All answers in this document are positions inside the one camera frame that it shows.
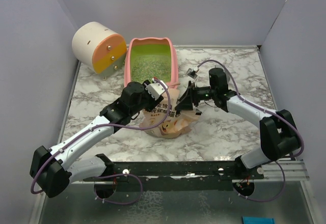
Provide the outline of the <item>beige cat litter bag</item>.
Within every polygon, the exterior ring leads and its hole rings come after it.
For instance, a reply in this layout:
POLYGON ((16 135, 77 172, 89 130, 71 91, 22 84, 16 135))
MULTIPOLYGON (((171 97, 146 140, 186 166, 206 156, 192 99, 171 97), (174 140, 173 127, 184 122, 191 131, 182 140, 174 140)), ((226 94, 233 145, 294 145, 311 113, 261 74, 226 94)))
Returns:
POLYGON ((164 120, 157 127, 146 129, 145 132, 148 135, 162 138, 177 138, 182 134, 190 132, 191 123, 196 122, 201 116, 199 110, 183 110, 177 112, 174 109, 180 94, 180 91, 177 89, 179 84, 178 82, 174 82, 168 85, 168 92, 171 99, 170 109, 168 109, 167 95, 163 94, 164 99, 152 111, 143 111, 144 119, 139 125, 141 128, 148 128, 164 120))

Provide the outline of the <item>clear plastic litter scoop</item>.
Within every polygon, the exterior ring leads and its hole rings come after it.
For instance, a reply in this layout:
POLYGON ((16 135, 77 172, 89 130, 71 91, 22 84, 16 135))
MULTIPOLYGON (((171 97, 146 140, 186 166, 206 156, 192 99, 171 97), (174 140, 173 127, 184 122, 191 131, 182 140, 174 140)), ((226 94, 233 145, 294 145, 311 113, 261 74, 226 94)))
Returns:
POLYGON ((214 68, 218 69, 218 71, 216 72, 218 78, 222 79, 223 77, 225 77, 226 83, 229 84, 231 80, 229 73, 221 65, 216 64, 214 68))

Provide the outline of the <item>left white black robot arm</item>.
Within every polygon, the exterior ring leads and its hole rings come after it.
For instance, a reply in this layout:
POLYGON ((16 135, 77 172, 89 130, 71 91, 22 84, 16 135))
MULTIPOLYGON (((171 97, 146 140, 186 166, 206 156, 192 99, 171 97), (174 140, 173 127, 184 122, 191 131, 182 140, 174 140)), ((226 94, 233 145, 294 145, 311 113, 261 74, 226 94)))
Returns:
POLYGON ((113 169, 106 156, 97 155, 82 161, 78 158, 119 129, 130 129, 129 123, 134 115, 143 109, 154 109, 167 93, 168 86, 157 78, 143 83, 130 82, 118 99, 104 107, 77 134, 49 149, 40 146, 33 154, 30 169, 33 178, 31 193, 44 192, 53 198, 76 181, 93 177, 108 180, 113 169))

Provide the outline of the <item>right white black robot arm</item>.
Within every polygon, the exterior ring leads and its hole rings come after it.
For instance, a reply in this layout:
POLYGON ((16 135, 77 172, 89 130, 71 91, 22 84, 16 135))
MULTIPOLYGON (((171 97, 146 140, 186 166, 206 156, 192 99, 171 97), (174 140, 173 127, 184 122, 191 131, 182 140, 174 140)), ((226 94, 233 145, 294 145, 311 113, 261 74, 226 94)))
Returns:
POLYGON ((270 111, 240 99, 235 91, 229 89, 227 75, 222 68, 209 70, 207 87, 198 87, 190 81, 175 109, 177 112, 193 110, 199 102, 208 100, 212 100, 217 108, 237 115, 259 129, 260 146, 236 159, 234 173, 238 178, 245 179, 252 173, 252 168, 276 161, 297 150, 301 145, 289 111, 270 111))

